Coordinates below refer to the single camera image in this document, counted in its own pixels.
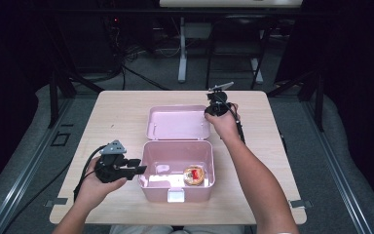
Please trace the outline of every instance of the food item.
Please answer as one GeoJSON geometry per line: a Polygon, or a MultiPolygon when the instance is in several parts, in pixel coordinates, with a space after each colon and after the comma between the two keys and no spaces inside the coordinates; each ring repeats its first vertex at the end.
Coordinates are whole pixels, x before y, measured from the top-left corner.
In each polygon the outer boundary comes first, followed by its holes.
{"type": "Polygon", "coordinates": [[[184,181],[189,185],[200,185],[205,180],[205,171],[200,166],[190,166],[184,170],[184,181]]]}

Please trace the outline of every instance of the hand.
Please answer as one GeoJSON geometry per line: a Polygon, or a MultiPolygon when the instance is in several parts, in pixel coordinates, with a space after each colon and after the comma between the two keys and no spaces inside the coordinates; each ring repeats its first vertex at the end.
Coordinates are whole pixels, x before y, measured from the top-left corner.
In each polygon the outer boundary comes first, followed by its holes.
{"type": "MultiPolygon", "coordinates": [[[[231,103],[231,109],[240,120],[240,115],[237,113],[238,108],[237,104],[231,103]]],[[[240,139],[236,119],[230,111],[221,116],[212,116],[205,113],[205,118],[214,126],[215,131],[223,140],[232,137],[240,139]]]]}
{"type": "Polygon", "coordinates": [[[84,179],[75,201],[75,204],[84,206],[88,212],[97,207],[110,192],[117,190],[127,182],[125,177],[109,183],[101,182],[94,172],[98,159],[99,157],[91,160],[86,173],[88,176],[84,179]]]}

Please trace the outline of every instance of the table top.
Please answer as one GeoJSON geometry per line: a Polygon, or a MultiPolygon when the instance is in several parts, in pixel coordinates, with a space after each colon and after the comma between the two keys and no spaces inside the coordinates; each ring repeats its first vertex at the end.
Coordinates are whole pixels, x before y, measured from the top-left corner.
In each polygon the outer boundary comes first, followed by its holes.
{"type": "Polygon", "coordinates": [[[160,0],[169,8],[300,8],[303,0],[160,0]]]}
{"type": "MultiPolygon", "coordinates": [[[[50,221],[59,223],[73,204],[73,190],[89,156],[101,145],[118,139],[126,158],[142,157],[150,108],[158,105],[205,105],[206,91],[105,91],[100,93],[72,164],[59,191],[65,205],[54,205],[50,221]]],[[[288,200],[300,195],[290,169],[266,94],[226,91],[228,101],[239,104],[246,145],[272,171],[288,200]]],[[[110,193],[88,216],[98,224],[254,224],[226,146],[211,126],[207,139],[213,146],[215,183],[210,199],[201,203],[147,201],[136,177],[110,193]]],[[[307,219],[303,209],[292,209],[296,223],[307,219]]]]}

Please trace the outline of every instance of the pink plastic box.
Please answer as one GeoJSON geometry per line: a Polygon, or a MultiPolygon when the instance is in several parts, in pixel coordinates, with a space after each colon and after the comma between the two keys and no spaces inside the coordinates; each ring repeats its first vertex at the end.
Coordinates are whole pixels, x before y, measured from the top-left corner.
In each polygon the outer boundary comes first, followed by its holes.
{"type": "Polygon", "coordinates": [[[206,141],[210,123],[203,105],[155,106],[150,109],[147,137],[138,176],[139,185],[151,202],[203,202],[214,184],[211,144],[206,141]],[[199,166],[205,172],[200,185],[184,181],[184,170],[199,166]]]}

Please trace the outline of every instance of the box lid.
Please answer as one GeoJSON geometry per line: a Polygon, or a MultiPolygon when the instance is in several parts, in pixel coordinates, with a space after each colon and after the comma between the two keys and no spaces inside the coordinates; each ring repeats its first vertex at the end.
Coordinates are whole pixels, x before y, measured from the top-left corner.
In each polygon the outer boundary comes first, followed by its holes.
{"type": "Polygon", "coordinates": [[[206,139],[210,123],[203,105],[165,105],[150,109],[147,125],[149,139],[206,139]]]}

